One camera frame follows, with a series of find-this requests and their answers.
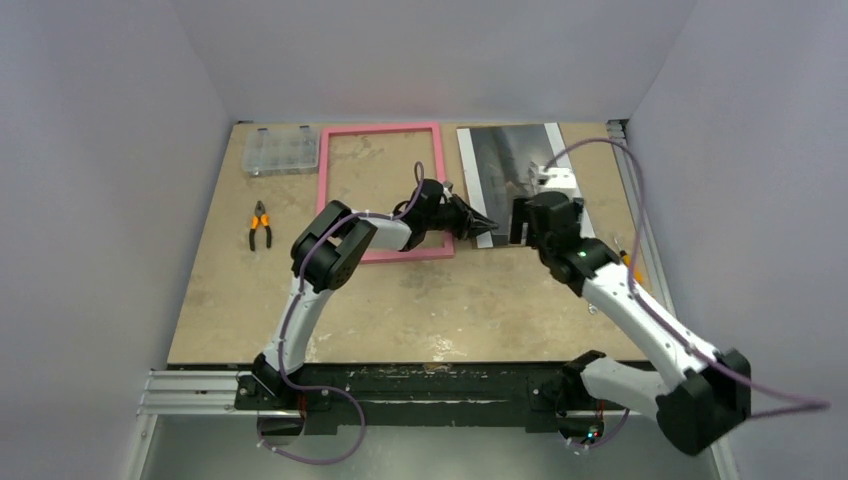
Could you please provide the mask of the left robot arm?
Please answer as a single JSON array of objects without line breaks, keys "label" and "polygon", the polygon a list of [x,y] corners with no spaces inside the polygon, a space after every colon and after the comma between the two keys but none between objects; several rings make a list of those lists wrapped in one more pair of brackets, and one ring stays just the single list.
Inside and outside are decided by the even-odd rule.
[{"label": "left robot arm", "polygon": [[447,182],[424,178],[390,214],[359,211],[333,200],[291,248],[292,281],[276,332],[255,358],[251,376],[272,408],[297,399],[292,375],[305,364],[306,347],[330,297],[353,276],[368,250],[408,253],[431,232],[468,240],[499,224],[454,195]]}]

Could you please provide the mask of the black white photo print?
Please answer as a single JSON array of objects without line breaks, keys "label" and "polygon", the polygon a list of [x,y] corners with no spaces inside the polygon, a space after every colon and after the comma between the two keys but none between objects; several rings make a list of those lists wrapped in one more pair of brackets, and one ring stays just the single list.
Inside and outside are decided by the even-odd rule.
[{"label": "black white photo print", "polygon": [[[533,196],[529,189],[530,164],[547,167],[548,161],[566,148],[559,126],[464,127],[457,130],[457,139],[468,203],[499,224],[497,230],[476,237],[475,247],[507,247],[513,200]],[[567,155],[553,166],[569,167],[574,172]]]}]

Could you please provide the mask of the orange handled screwdriver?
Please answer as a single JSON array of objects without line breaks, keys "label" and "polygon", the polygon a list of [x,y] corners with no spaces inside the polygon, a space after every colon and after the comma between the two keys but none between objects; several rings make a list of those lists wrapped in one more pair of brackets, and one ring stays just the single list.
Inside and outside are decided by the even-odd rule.
[{"label": "orange handled screwdriver", "polygon": [[613,242],[614,242],[614,245],[615,245],[615,249],[617,250],[618,255],[619,255],[620,259],[622,260],[622,262],[626,266],[633,268],[633,277],[634,277],[635,281],[638,284],[640,284],[641,286],[645,286],[646,285],[645,281],[647,280],[647,278],[643,274],[642,269],[638,266],[638,263],[633,260],[633,257],[631,256],[631,254],[624,248],[622,239],[618,236],[615,236],[613,238]]}]

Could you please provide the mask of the pink photo frame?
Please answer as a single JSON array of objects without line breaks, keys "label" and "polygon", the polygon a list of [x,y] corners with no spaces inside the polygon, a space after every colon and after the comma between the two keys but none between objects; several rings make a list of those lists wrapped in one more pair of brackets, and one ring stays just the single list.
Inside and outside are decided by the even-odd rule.
[{"label": "pink photo frame", "polygon": [[389,213],[414,191],[417,162],[426,177],[447,179],[438,123],[325,127],[315,210],[338,199],[354,209]]}]

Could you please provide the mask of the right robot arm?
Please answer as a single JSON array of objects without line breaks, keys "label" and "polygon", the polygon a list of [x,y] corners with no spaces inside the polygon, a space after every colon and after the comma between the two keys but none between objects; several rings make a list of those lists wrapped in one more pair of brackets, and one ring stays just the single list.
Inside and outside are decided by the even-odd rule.
[{"label": "right robot arm", "polygon": [[584,205],[561,192],[513,202],[509,241],[533,248],[551,277],[611,319],[642,351],[652,370],[640,370],[597,351],[563,368],[558,402],[592,400],[651,417],[680,452],[694,456],[751,419],[751,366],[686,330],[640,285],[621,257],[581,234]]}]

